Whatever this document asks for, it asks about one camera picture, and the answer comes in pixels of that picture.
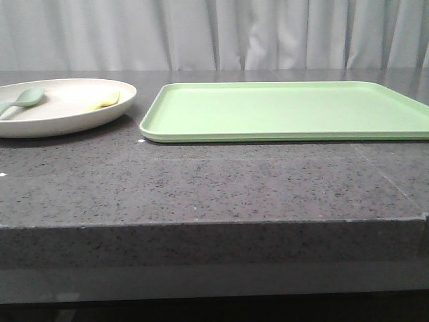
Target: spoon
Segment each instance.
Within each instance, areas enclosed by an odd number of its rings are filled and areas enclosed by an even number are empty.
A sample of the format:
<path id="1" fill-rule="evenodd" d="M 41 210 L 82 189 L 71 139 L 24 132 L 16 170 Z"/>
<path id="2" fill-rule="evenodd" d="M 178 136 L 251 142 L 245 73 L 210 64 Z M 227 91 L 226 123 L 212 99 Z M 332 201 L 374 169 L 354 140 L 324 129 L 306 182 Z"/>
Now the spoon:
<path id="1" fill-rule="evenodd" d="M 0 115 L 3 114 L 10 106 L 30 107 L 40 102 L 45 89 L 43 87 L 31 87 L 19 94 L 14 102 L 0 103 Z"/>
<path id="2" fill-rule="evenodd" d="M 96 103 L 89 105 L 86 109 L 83 109 L 81 112 L 86 113 L 86 112 L 95 111 L 100 107 L 111 106 L 113 104 L 116 104 L 118 100 L 119 100 L 119 92 L 113 92 L 108 94 L 103 100 L 97 101 Z"/>

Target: white curtain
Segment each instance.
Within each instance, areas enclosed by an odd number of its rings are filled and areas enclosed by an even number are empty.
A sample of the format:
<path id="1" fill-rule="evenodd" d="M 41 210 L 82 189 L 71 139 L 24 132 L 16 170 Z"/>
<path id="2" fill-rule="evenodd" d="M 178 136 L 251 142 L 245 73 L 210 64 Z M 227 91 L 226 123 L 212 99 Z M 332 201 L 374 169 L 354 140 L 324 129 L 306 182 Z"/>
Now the white curtain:
<path id="1" fill-rule="evenodd" d="M 0 0 L 0 70 L 429 67 L 429 0 Z"/>

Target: light green tray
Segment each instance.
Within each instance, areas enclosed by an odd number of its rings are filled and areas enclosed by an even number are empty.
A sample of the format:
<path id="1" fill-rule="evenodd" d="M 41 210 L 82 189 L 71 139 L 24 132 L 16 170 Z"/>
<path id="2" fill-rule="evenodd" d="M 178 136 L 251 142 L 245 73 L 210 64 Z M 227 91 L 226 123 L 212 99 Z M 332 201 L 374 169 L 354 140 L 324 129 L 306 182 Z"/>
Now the light green tray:
<path id="1" fill-rule="evenodd" d="M 140 124 L 157 142 L 429 139 L 429 107 L 375 83 L 164 86 Z"/>

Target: white plate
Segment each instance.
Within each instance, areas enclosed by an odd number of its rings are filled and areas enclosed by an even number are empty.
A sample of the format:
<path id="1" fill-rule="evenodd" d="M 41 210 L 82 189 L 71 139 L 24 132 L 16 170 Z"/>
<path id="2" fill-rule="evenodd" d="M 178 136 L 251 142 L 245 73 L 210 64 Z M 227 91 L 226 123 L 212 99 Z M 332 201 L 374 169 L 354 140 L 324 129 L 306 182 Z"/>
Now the white plate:
<path id="1" fill-rule="evenodd" d="M 52 79 L 0 87 L 0 102 L 14 101 L 30 87 L 44 87 L 44 98 L 33 107 L 10 107 L 0 115 L 0 138 L 59 136 L 106 124 L 124 114 L 137 93 L 134 86 L 116 80 Z M 117 104 L 82 113 L 113 91 L 120 92 Z"/>

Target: countertop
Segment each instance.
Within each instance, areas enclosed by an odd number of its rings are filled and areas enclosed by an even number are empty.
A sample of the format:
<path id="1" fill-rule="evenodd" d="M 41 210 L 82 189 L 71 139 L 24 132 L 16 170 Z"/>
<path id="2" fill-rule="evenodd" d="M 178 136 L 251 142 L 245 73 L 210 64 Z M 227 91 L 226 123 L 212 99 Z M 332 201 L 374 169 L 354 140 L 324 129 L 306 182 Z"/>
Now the countertop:
<path id="1" fill-rule="evenodd" d="M 429 69 L 0 72 L 0 86 L 80 77 L 130 83 L 136 100 L 95 129 L 0 139 L 5 279 L 18 270 L 428 257 L 428 141 L 156 144 L 138 125 L 169 83 L 369 81 L 429 105 Z M 416 288 L 429 286 L 428 275 L 421 281 Z M 4 289 L 6 303 L 12 286 Z"/>

